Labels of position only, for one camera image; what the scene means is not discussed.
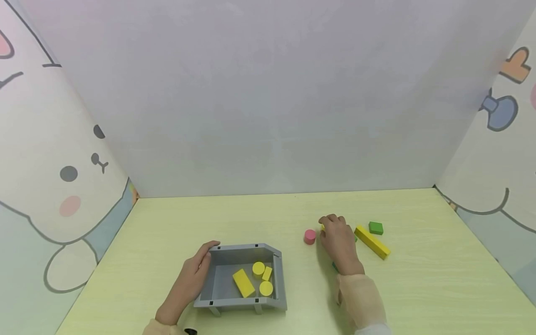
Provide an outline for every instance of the white wall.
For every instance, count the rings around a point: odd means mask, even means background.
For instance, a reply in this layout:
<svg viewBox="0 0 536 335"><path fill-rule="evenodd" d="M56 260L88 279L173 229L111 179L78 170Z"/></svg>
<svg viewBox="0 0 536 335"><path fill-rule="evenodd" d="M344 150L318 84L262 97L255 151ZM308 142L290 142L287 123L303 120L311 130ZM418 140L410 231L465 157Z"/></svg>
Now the white wall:
<svg viewBox="0 0 536 335"><path fill-rule="evenodd" d="M136 192L28 22L0 1L0 334L52 335Z"/></svg>
<svg viewBox="0 0 536 335"><path fill-rule="evenodd" d="M534 8L21 2L143 197L430 187Z"/></svg>
<svg viewBox="0 0 536 335"><path fill-rule="evenodd" d="M489 252L536 304L536 13L437 181Z"/></svg>

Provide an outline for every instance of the light yellow tabletop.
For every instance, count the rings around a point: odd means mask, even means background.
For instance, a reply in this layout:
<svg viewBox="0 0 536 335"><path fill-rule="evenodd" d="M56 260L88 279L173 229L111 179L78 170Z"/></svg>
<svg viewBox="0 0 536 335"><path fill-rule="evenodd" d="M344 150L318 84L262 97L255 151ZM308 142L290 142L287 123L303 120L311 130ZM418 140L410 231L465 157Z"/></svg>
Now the light yellow tabletop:
<svg viewBox="0 0 536 335"><path fill-rule="evenodd" d="M335 305L335 271L319 241L320 216L355 228L382 222L381 260L358 255L404 334L535 334L536 308L434 189L140 199L60 327L60 335L141 334L199 246L267 243L283 255L288 311L198 314L199 334L348 334Z"/></svg>

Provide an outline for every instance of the pink cylinder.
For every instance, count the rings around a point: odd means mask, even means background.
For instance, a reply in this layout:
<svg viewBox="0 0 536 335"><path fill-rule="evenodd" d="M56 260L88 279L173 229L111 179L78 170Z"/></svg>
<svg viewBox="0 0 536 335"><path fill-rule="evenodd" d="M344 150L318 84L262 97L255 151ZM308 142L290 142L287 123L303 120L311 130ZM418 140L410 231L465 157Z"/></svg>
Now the pink cylinder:
<svg viewBox="0 0 536 335"><path fill-rule="evenodd" d="M312 229L307 229L305 231L305 236L303 237L303 241L309 245L314 244L316 240L316 231Z"/></svg>

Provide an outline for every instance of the heart shape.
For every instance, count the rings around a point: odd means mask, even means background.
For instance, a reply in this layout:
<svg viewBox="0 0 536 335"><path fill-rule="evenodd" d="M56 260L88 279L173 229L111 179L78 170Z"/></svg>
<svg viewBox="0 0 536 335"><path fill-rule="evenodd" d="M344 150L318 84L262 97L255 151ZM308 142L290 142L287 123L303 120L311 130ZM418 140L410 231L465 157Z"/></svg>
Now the heart shape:
<svg viewBox="0 0 536 335"><path fill-rule="evenodd" d="M0 59L6 59L13 57L13 45L0 30Z"/></svg>
<svg viewBox="0 0 536 335"><path fill-rule="evenodd" d="M528 48L521 47L504 61L500 75L507 77L516 84L521 84L527 78L531 67L525 64L528 59Z"/></svg>

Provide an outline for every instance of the sleeve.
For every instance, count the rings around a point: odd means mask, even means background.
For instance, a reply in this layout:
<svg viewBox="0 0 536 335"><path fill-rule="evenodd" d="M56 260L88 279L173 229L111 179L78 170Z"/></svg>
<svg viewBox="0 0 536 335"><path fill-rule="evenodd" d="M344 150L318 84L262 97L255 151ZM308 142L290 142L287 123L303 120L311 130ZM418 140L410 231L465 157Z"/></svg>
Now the sleeve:
<svg viewBox="0 0 536 335"><path fill-rule="evenodd" d="M143 330L143 335L180 335L178 327L163 325L155 319L151 319Z"/></svg>
<svg viewBox="0 0 536 335"><path fill-rule="evenodd" d="M336 300L348 315L356 335L391 334L382 298L374 281L364 274L337 275Z"/></svg>

